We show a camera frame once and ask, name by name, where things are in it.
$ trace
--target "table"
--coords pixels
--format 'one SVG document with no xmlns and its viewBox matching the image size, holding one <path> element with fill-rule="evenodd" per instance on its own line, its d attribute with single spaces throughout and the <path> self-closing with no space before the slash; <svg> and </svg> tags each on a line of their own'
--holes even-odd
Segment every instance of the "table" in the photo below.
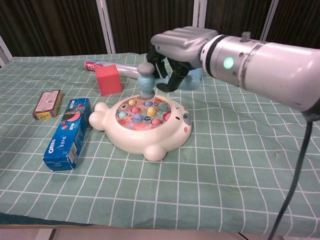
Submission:
<svg viewBox="0 0 320 240">
<path fill-rule="evenodd" d="M 271 231 L 306 122 L 299 112 L 205 73 L 193 92 L 156 91 L 185 106 L 192 119 L 188 141 L 163 161 L 127 154 L 89 126 L 76 168 L 50 172 L 42 156 L 71 99 L 112 106 L 139 94 L 137 80 L 122 77 L 123 92 L 101 96 L 95 73 L 84 69 L 86 59 L 137 66 L 146 56 L 14 57 L 0 69 L 0 213 L 8 214 L 3 216 L 121 228 Z M 59 115 L 34 120 L 41 92 L 55 89 L 63 92 Z M 316 124 L 280 235 L 320 237 L 319 146 Z"/>
</svg>

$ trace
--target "red block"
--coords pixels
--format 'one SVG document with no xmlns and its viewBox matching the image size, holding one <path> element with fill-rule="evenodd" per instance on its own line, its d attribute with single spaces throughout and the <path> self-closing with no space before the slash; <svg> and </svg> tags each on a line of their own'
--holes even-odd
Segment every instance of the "red block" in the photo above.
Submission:
<svg viewBox="0 0 320 240">
<path fill-rule="evenodd" d="M 98 67 L 95 69 L 95 75 L 102 96 L 122 92 L 122 85 L 116 65 Z"/>
</svg>

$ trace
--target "dark curtain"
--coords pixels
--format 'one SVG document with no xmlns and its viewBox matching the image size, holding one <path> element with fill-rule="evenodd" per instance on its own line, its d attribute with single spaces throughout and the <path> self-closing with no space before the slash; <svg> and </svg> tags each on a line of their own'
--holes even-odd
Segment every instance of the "dark curtain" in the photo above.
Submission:
<svg viewBox="0 0 320 240">
<path fill-rule="evenodd" d="M 205 27 L 219 34 L 241 36 L 251 32 L 259 40 L 272 0 L 208 0 Z"/>
<path fill-rule="evenodd" d="M 153 35 L 192 26 L 194 0 L 106 0 L 117 53 L 147 53 Z"/>
<path fill-rule="evenodd" d="M 280 0 L 266 40 L 320 48 L 320 0 Z"/>
<path fill-rule="evenodd" d="M 96 0 L 1 0 L 0 35 L 14 57 L 107 53 Z"/>
</svg>

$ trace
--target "green indicator light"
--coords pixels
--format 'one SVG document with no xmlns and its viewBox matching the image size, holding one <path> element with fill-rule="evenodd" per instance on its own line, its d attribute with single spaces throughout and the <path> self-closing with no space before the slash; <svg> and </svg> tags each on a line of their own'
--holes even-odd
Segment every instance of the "green indicator light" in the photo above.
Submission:
<svg viewBox="0 0 320 240">
<path fill-rule="evenodd" d="M 234 65 L 234 59 L 232 57 L 227 57 L 223 62 L 223 66 L 226 69 L 232 68 L 233 65 Z"/>
</svg>

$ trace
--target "blue cookie box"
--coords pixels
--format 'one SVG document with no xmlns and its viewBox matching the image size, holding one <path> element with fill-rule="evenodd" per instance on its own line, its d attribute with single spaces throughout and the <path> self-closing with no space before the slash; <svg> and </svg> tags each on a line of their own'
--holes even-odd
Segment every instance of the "blue cookie box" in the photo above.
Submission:
<svg viewBox="0 0 320 240">
<path fill-rule="evenodd" d="M 71 99 L 43 155 L 52 171 L 76 167 L 91 114 L 88 98 Z"/>
</svg>

